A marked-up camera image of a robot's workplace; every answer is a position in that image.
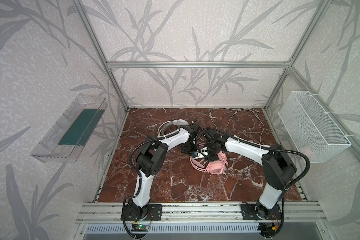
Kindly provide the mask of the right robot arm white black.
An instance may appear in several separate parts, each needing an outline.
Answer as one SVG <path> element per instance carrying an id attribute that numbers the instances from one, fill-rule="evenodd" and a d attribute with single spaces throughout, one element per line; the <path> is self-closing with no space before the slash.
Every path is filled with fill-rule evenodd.
<path id="1" fill-rule="evenodd" d="M 213 151 L 223 151 L 244 156 L 263 167 L 266 186 L 257 201 L 257 211 L 266 213 L 280 202 L 288 189 L 302 179 L 309 171 L 310 159 L 303 153 L 286 150 L 280 145 L 260 145 L 214 128 L 202 129 Z M 290 155 L 301 157 L 305 168 L 296 177 L 297 168 Z"/>

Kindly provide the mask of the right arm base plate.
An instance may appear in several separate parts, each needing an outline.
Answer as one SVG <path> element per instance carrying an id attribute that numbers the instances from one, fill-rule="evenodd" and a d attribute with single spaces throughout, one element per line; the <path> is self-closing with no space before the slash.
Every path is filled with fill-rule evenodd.
<path id="1" fill-rule="evenodd" d="M 271 210 L 260 204 L 241 203 L 240 209 L 243 220 L 281 220 L 283 212 L 278 204 Z"/>

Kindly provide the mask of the pink headphones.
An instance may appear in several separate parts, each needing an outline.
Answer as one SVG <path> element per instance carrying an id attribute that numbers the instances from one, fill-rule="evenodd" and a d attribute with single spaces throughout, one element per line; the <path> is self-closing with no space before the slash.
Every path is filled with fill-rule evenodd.
<path id="1" fill-rule="evenodd" d="M 225 174 L 225 170 L 228 166 L 227 156 L 223 151 L 217 153 L 218 160 L 209 162 L 206 166 L 204 166 L 205 158 L 196 159 L 190 158 L 190 163 L 193 168 L 202 173 L 209 173 L 211 175 L 220 175 Z"/>

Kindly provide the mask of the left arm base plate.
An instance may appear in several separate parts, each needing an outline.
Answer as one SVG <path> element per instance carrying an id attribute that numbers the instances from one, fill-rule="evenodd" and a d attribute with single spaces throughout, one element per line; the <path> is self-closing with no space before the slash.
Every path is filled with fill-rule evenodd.
<path id="1" fill-rule="evenodd" d="M 162 218 L 163 205 L 148 204 L 142 208 L 132 205 L 124 205 L 122 210 L 122 221 L 153 220 L 160 221 Z"/>

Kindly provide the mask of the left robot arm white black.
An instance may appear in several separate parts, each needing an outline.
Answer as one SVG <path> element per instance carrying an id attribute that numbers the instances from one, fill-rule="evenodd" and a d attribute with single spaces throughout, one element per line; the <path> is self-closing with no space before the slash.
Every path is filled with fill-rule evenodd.
<path id="1" fill-rule="evenodd" d="M 159 126 L 156 137 L 147 137 L 132 150 L 128 164 L 137 173 L 137 183 L 134 195 L 126 196 L 123 201 L 123 221 L 142 220 L 148 215 L 153 180 L 162 169 L 168 151 L 182 145 L 186 153 L 194 152 L 200 129 L 196 122 L 167 121 Z"/>

